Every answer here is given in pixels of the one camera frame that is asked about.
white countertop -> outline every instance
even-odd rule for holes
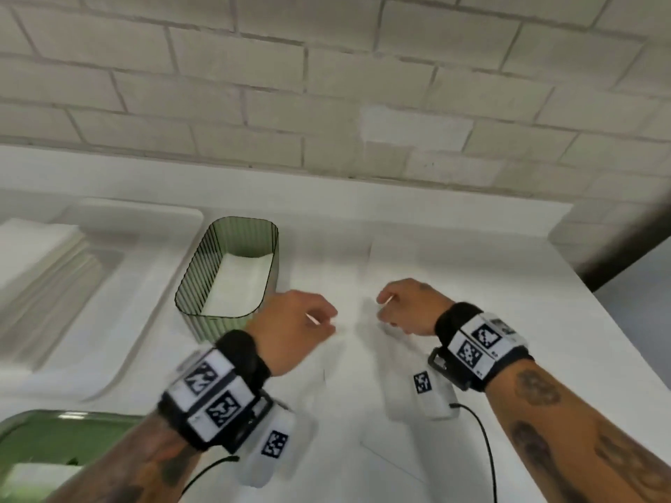
[[[55,217],[72,200],[45,196],[40,206],[31,195],[1,191],[0,199],[0,214],[23,213],[35,220]],[[546,240],[297,214],[203,211],[206,224],[227,214],[253,214],[275,222],[281,244],[278,289],[320,292],[340,313],[335,336],[294,372],[268,382],[273,396],[310,412],[318,422],[317,435],[293,478],[275,477],[261,490],[236,488],[229,467],[223,465],[208,473],[185,500],[219,501],[223,491],[230,491],[232,499],[245,503],[490,501],[484,441],[471,416],[438,425],[419,420],[411,427],[386,417],[378,354],[370,341],[378,333],[373,297],[364,282],[377,235],[415,243],[419,270],[431,276],[432,285],[455,300],[498,313],[529,339],[542,366],[671,461],[671,394]],[[139,414],[151,410],[167,373],[195,346],[173,303],[186,264],[111,388],[84,403],[0,396],[0,418],[35,408]],[[395,272],[393,262],[389,271]],[[542,502],[485,397],[475,392],[458,392],[458,397],[474,408],[489,433],[500,501]],[[362,446],[364,437],[387,447],[389,455]],[[415,444],[416,457],[407,453],[408,441]],[[212,452],[207,461],[219,455]],[[410,474],[417,464],[424,477]]]

white brick wall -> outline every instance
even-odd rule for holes
[[[0,143],[574,202],[587,268],[671,202],[671,0],[0,0]]]

wristband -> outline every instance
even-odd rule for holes
[[[270,376],[246,332],[232,330],[177,368],[158,412],[194,448],[235,453],[273,407],[261,390]]]
[[[461,390],[483,392],[494,377],[521,359],[533,360],[526,340],[497,316],[459,302],[435,324],[442,347],[429,365]]]

white plastic tray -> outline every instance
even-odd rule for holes
[[[122,368],[203,224],[195,209],[86,198],[57,223],[78,225],[105,281],[36,372],[3,369],[0,392],[85,400]]]

green tray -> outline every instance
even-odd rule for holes
[[[102,456],[141,416],[35,410],[0,423],[0,480],[19,463],[86,465]],[[2,496],[0,502],[29,503]]]
[[[241,329],[259,310],[264,300],[275,293],[279,270],[279,231],[269,220],[223,217],[207,228],[182,279],[175,304],[199,342],[216,342],[229,330]],[[263,299],[245,316],[219,317],[201,314],[207,295],[219,271],[224,254],[262,257],[273,254]]]

